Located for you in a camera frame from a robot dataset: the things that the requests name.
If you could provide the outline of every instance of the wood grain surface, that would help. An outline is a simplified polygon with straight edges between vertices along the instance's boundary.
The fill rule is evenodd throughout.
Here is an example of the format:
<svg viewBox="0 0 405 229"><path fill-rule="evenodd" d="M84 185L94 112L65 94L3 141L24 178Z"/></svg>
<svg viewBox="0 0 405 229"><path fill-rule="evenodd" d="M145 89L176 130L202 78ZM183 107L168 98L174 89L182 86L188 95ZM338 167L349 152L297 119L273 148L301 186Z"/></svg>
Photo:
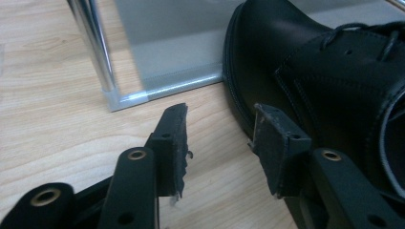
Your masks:
<svg viewBox="0 0 405 229"><path fill-rule="evenodd" d="M106 24L118 83L134 91L123 30L117 17ZM160 227L295 228L284 202L270 195L223 84L110 113L67 2L0 1L0 219L41 184L66 182L78 192L109 177L118 155L143 146L163 110L181 102L194 158L183 198L175 206L160 199Z"/></svg>

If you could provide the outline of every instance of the leather upper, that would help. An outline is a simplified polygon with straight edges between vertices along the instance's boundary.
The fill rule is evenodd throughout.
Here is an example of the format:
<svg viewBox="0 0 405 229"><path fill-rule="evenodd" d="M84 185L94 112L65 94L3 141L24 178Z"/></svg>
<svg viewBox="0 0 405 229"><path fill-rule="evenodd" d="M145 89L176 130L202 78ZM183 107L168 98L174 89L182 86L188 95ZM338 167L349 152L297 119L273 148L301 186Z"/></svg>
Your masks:
<svg viewBox="0 0 405 229"><path fill-rule="evenodd" d="M389 37L334 31L286 0L248 0L229 25L224 81L248 135L254 104L283 110L314 147L341 151L370 181L405 198L405 46Z"/></svg>

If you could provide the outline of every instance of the shoe stitching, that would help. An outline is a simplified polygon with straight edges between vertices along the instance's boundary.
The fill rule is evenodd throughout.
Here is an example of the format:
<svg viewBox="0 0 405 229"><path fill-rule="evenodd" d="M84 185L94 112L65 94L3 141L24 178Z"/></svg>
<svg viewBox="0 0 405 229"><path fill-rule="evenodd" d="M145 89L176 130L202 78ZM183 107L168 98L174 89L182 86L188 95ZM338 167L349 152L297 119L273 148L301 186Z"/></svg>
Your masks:
<svg viewBox="0 0 405 229"><path fill-rule="evenodd" d="M305 129L305 128L304 128L304 127L305 127L305 125L304 125L304 120L303 120L303 118L301 117L301 115L300 115L300 113L299 113L299 111L298 111L298 108L297 108L297 106L296 106L296 104L295 104L295 101L294 101L294 99L293 99L293 97L292 97L291 92L289 91L289 89L288 89L286 83L283 81L283 79L282 79L282 77L281 77L281 70L280 70L280 71L277 70L276 73L274 74L274 77L275 77L276 82L277 82L277 84L279 85L279 87L280 87L280 88L283 90L283 92L285 93L285 95L286 95L286 97L287 97L287 99L288 99L288 101L289 101L289 104L290 104L292 110L294 111L295 116L297 117L298 125L299 125L301 128Z"/></svg>
<svg viewBox="0 0 405 229"><path fill-rule="evenodd" d="M346 31L347 29L356 29L356 31L368 31L372 32L373 34L379 34L380 32L386 30L390 32L390 36L388 37L388 40L384 48L381 50L380 55L376 58L378 61L385 61L387 60L390 53L393 51L395 43L397 41L400 41L398 39L399 30L402 30L404 28L405 28L405 21L398 21L377 26L368 26L362 23L345 24L331 31L330 34L322 40L320 50L321 51L324 50L330 43L333 42L333 40L339 33Z"/></svg>
<svg viewBox="0 0 405 229"><path fill-rule="evenodd" d="M292 67L290 67L289 65L286 65L283 69L287 69L287 68L292 69ZM286 93L286 96L288 97L288 100L290 101L294 112L296 113L296 115L299 116L299 119L302 122L302 117L300 115L300 112L298 111L298 108L296 106L296 103L294 102L294 99L292 98L292 94L289 91L286 83L284 82L284 80L280 76L281 76L281 74L278 73L276 79L277 79L278 82L280 81L280 83L281 83L280 87ZM311 104L310 104L310 102L308 100L307 95L305 94L305 90L302 87L301 80L304 80L304 81L316 81L316 82L322 81L324 83L328 83L328 84L332 84L332 85L353 88L353 89L356 89L358 91L366 92L368 94L376 94L383 100L391 99L391 97L385 91L382 91L382 90L379 90L377 88L371 87L369 85L362 84L362 83L359 83L357 81L353 81L353 80L349 80L349 79L342 79L342 78L324 76L324 75L319 75L319 74L306 75L306 76L303 76L301 79L297 79L297 78L294 79L294 83L298 82L298 84L295 83L295 86L297 88L297 91L298 91L299 95L301 96L301 99L303 100L304 104L306 105L306 107L308 109L309 116L311 117L311 122L314 125L314 129L315 129L315 132L317 134L317 137L318 137L318 140L319 140L320 143L323 142L323 141L322 141L322 138L320 137L322 131L321 131L321 128L320 128L320 125L319 125L319 121L318 121L317 115L315 114L315 112L312 109L312 106L311 106ZM374 131L373 125L370 128L370 130L368 131L367 136L371 135L372 132Z"/></svg>
<svg viewBox="0 0 405 229"><path fill-rule="evenodd" d="M301 85L301 80L298 78L295 78L294 85L298 91L298 94L301 96L301 99L303 100L304 105L307 107L313 129L315 130L316 138L318 139L318 145L322 147L322 146L324 146L324 138L323 138L322 129L321 129L321 125L320 125L318 116L316 115L316 112L313 109L312 104L310 103L310 101L307 97L307 94L305 93L305 91Z"/></svg>
<svg viewBox="0 0 405 229"><path fill-rule="evenodd" d="M235 28L235 26L236 26L236 20L239 18L239 16L240 16L240 12L242 11L242 6L243 6L243 4L242 5L240 5L237 9L239 9L239 12L238 12L238 14L237 15L235 15L234 17L232 17L231 18L231 22L230 23L233 23L231 26L232 26L232 30L234 30L234 28ZM241 102L241 99L240 99L240 97L236 94L236 82L234 82L233 80L232 80L232 78L230 77L231 75L233 75L234 74L234 71L233 71L233 66L234 66L234 64L233 64L233 61L232 61L232 59L230 58L230 56L233 56L233 49L230 49L230 47L233 45L233 41L234 41L234 37L233 37L233 32L227 32L226 33L226 39L228 39L228 41L229 42L225 42L225 53L226 52L229 52L229 55L224 55L224 68L226 67L226 65L229 65L229 68L225 71L225 73L224 73L224 81L225 81L225 83L227 82L228 83L228 85L229 85L229 87L227 87L228 89L229 89L229 92L230 92L230 94L231 94L231 97L232 97L232 99L233 99L233 101L234 101L234 104L235 104L235 108L236 108L236 110L239 112L239 114L240 114L240 116L241 116L241 120L243 120L244 121L244 123L247 125L247 126L249 126L249 128L251 128L251 126L252 126L252 121L251 121L251 119L248 117L248 114L246 114L245 113L245 110L247 110L247 108L245 107L245 104L243 104L242 102Z"/></svg>
<svg viewBox="0 0 405 229"><path fill-rule="evenodd" d="M379 40L387 40L387 37L386 37L386 36L383 36L383 35L380 35L380 34L376 34L376 33L372 33L372 32L370 32L370 31L345 31L345 32L347 32L347 33L357 33L357 34L361 34L361 35L363 35L363 36L372 37L372 38L376 38L376 39L379 39ZM290 94L290 91L288 90L288 88L287 88L287 86L286 86L284 80L283 80L282 77L281 77L281 76L282 76L281 72L282 72L284 69L292 69L292 67L288 64L288 62L289 62L290 59L292 59L298 52L300 52L303 48L305 48L306 46L309 46L309 45L311 45L311 44L313 44L313 43L315 43L315 42L319 42L319 39L320 39L320 38L322 38L323 36L328 36L329 34L330 34L330 31L329 31L329 32L325 32L325 33L323 33L323 34L321 34L321 35L319 35L319 36L317 36L317 37L312 38L310 41L308 41L308 42L305 43L304 45L302 45L302 46L296 48L296 49L283 61L283 63L282 63L282 64L280 65L280 67L277 69L276 74L275 74L276 79L277 79L277 82L282 83L282 85L280 85L280 87L282 87L283 91L284 91L285 94L287 95L288 100L290 100L290 102L292 102L291 94ZM404 47L404 43L403 43L402 41L396 42L396 46L397 46L399 49L402 50L403 47ZM374 88L374 87L371 87L371 86L369 86L369 85L362 84L362 83L359 83L359 82L356 82L356 81L350 81L349 79L330 78L330 77L325 77L325 76L321 76L321 75L304 76L302 79L304 79L304 80L310 80L310 79L315 79L315 78L316 78L316 80L319 80L319 79L322 78L323 81L325 81L325 82L327 82L327 83L337 83L338 85L341 85L341 86L352 87L352 88L356 88L357 90L361 90L361 91L364 91L364 92L369 92L369 93L377 94L377 95L379 95L379 96L380 96L382 99L384 99L384 100L387 100L387 99L388 99L388 104L390 104L390 102L392 102L392 100L393 100L393 98L390 97L390 96L387 94L387 92L378 90L377 88ZM298 116L300 116L300 115L298 114L297 109L296 109L295 103L294 103L294 104L291 104L291 105L295 108L295 109L294 109L294 112L295 112ZM366 133L366 137L364 138L364 150L365 150L365 154L366 154L366 155L368 155L368 154L370 153L370 151L371 151L371 148L372 148L372 147L371 147L372 139L373 139L373 136L376 135L376 133L375 133L376 126L377 126L377 124L378 124L379 119L381 118L381 116L382 116L382 114L383 114L383 111L385 111L386 109L388 109L388 106L386 106L384 109L381 108L380 111L378 111L377 116L375 117L375 119L374 119L374 121L373 121L372 127L371 127L371 128L369 129L369 131ZM363 166L363 167L365 167L365 170L366 170L365 172L366 172L367 174L369 174L369 173L370 173L370 168L368 168L368 166Z"/></svg>
<svg viewBox="0 0 405 229"><path fill-rule="evenodd" d="M373 122L372 122L372 127L369 129L369 131L366 133L366 136L364 138L364 157L366 158L367 155L371 153L371 148L373 144L373 138L375 135L378 135L378 132L376 131L376 128L378 126L378 123L381 121L381 116L386 113L388 108L392 105L393 100L403 91L405 90L405 84L401 86L401 88L398 89L398 91L395 94L388 94L385 91L378 90L376 88L369 87L364 84L359 84L358 82L350 82L349 80L342 80L341 78L334 78L334 77L326 77L324 75L312 75L312 76L306 76L303 77L302 79L306 81L317 81L319 82L322 80L323 82L326 83L331 83L335 85L340 85L344 87L351 87L351 88L356 88L358 90L362 90L364 92L369 92L373 94L377 94L380 96L381 99L384 101L387 101L386 105L384 107L380 107L380 109L377 111L377 115L375 116ZM365 169L366 174L370 173L370 168L369 166L363 166Z"/></svg>

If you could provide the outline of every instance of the shoelace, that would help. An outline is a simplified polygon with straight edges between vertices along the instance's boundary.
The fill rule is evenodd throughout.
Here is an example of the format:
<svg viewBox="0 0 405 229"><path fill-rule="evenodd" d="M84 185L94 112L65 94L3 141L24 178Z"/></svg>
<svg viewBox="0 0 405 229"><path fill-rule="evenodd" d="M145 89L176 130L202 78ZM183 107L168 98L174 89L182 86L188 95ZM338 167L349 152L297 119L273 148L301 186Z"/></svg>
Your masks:
<svg viewBox="0 0 405 229"><path fill-rule="evenodd" d="M388 36L387 44L384 46L380 55L377 57L378 61L385 61L393 50L394 44L397 40L403 40L400 34L405 34L405 21L391 22L384 25L368 26L363 23L350 23L337 27L330 34L324 38L321 43L321 51L324 50L337 36L337 34L346 29L357 29L360 31L371 31L378 34Z"/></svg>

